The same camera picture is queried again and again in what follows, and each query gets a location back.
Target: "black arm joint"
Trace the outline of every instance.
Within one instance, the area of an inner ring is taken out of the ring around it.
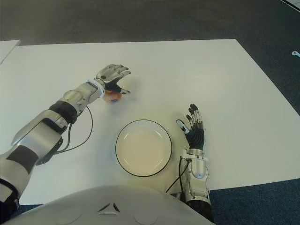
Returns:
[[[75,123],[77,120],[76,109],[68,102],[57,101],[55,104],[50,106],[49,110],[52,110],[61,115],[67,123]]]

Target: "orange object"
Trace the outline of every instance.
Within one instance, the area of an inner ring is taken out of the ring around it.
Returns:
[[[110,90],[105,90],[105,95],[103,96],[103,100],[110,104],[118,102],[121,98],[122,94]]]

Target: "robot forearm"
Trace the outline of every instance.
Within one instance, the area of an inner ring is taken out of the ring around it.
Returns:
[[[63,142],[61,134],[68,124],[75,123],[87,104],[104,95],[102,85],[92,80],[66,92],[63,98],[15,135],[13,147],[0,155],[1,202],[4,203],[14,192],[20,198],[34,165],[47,162],[59,149]]]

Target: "robot finger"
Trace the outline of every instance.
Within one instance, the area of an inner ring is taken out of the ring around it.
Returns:
[[[119,73],[119,70],[117,70],[115,73],[113,73],[111,76],[108,77],[108,79],[110,80],[110,83],[116,83],[123,77],[127,76],[128,74],[131,74],[131,72],[128,70],[124,70],[121,73]]]
[[[197,120],[196,120],[196,117],[195,117],[195,112],[191,108],[189,108],[188,111],[192,115],[193,124],[196,125]]]
[[[196,111],[198,110],[198,107],[195,104],[191,104],[190,107],[192,108],[192,110]]]
[[[101,73],[101,74],[105,73],[107,70],[113,68],[114,66],[116,66],[116,65],[115,64],[110,64],[110,65],[104,67],[99,73]]]
[[[120,69],[122,67],[124,67],[124,66],[123,65],[116,65],[116,66],[113,67],[113,69],[116,71],[117,69]]]
[[[108,83],[105,86],[105,89],[110,90],[110,91],[115,91],[115,92],[121,93],[123,95],[130,94],[130,91],[122,89],[116,83]]]
[[[202,116],[198,107],[195,104],[191,104],[191,108],[194,110],[194,115],[196,117],[197,122],[202,123]]]
[[[186,135],[189,133],[188,127],[182,122],[181,120],[176,120],[177,125],[180,127],[180,129],[183,131],[183,133]]]
[[[193,119],[189,116],[189,115],[187,115],[187,119],[188,119],[188,121],[189,121],[189,123],[190,123],[190,125],[191,125],[191,129],[193,128]]]
[[[121,67],[117,70],[117,73],[120,74],[122,72],[124,72],[125,70],[129,70],[127,67]]]

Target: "plate rim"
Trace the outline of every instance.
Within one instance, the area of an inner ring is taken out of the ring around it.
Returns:
[[[122,130],[121,130],[121,131],[119,132],[119,134],[118,134],[118,137],[117,137],[117,140],[116,140],[116,144],[115,144],[115,148],[114,148],[114,149],[115,149],[116,158],[117,158],[117,160],[118,160],[119,165],[120,165],[127,173],[129,173],[129,174],[131,174],[131,175],[133,175],[133,176],[136,176],[136,177],[150,177],[150,176],[153,176],[153,175],[155,175],[155,174],[158,174],[159,172],[161,172],[161,171],[168,165],[168,163],[169,163],[169,161],[170,161],[170,159],[171,159],[172,151],[173,151],[173,146],[172,146],[172,141],[171,141],[170,135],[169,135],[169,133],[166,131],[166,129],[165,129],[163,126],[161,126],[159,123],[156,123],[155,121],[152,121],[152,120],[147,120],[147,121],[151,121],[151,122],[156,123],[157,125],[159,125],[162,129],[164,129],[164,131],[167,133],[167,135],[168,135],[168,137],[169,137],[170,144],[171,144],[171,151],[170,151],[170,156],[169,156],[169,158],[168,158],[168,161],[167,161],[167,163],[164,165],[163,168],[161,168],[159,171],[157,171],[156,173],[153,173],[153,174],[151,174],[151,175],[147,175],[147,176],[136,175],[136,174],[133,174],[133,173],[129,172],[128,170],[126,170],[126,169],[122,166],[122,164],[120,163],[120,161],[119,161],[119,159],[118,159],[118,155],[117,155],[117,142],[118,142],[119,136],[120,136],[120,134],[122,133],[122,131],[123,131],[129,124],[134,123],[134,122],[137,122],[137,121],[141,121],[141,120],[147,120],[147,119],[140,119],[140,120],[132,121],[132,122],[128,123],[125,127],[122,128]]]

